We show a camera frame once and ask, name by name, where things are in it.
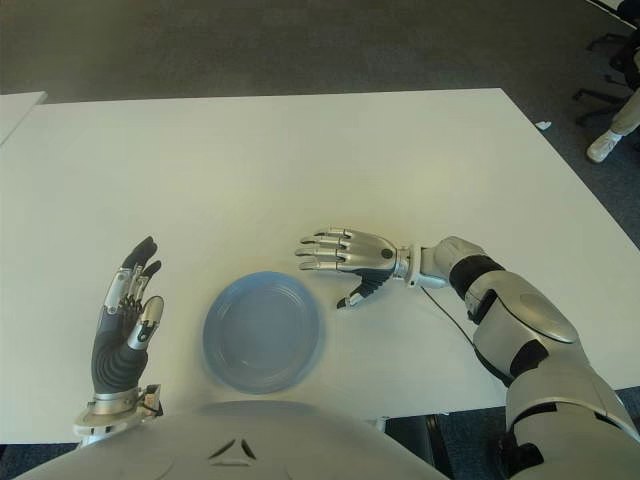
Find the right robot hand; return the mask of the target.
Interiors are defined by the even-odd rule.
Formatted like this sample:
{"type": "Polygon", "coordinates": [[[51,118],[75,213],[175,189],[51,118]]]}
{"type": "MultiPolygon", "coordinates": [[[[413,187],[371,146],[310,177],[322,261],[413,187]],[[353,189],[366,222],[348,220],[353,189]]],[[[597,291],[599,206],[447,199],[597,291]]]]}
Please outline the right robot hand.
{"type": "Polygon", "coordinates": [[[375,293],[399,268],[397,247],[385,238],[345,227],[328,227],[300,240],[294,255],[302,271],[357,276],[358,285],[337,301],[351,308],[375,293]]]}

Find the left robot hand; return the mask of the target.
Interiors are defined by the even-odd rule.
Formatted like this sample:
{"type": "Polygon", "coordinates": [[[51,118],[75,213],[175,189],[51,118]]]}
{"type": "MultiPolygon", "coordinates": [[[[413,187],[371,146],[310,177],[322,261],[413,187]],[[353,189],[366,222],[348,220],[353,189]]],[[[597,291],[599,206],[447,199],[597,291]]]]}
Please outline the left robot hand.
{"type": "Polygon", "coordinates": [[[162,263],[154,261],[158,246],[146,237],[123,260],[100,310],[91,357],[94,393],[111,395],[138,386],[147,349],[164,310],[160,296],[145,298],[145,290],[162,263]]]}

